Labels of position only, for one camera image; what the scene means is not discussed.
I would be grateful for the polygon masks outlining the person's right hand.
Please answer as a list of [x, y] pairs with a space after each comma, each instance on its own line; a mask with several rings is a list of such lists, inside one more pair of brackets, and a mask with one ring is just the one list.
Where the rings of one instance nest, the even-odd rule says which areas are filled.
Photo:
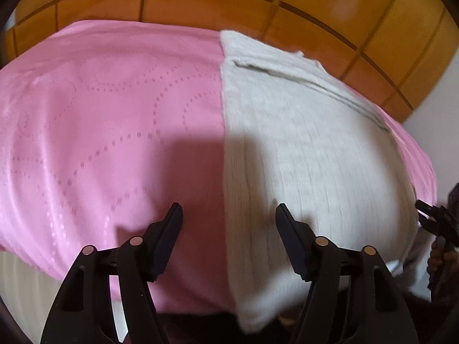
[[458, 249], [437, 237], [431, 246], [427, 263], [428, 288], [436, 297], [458, 294]]

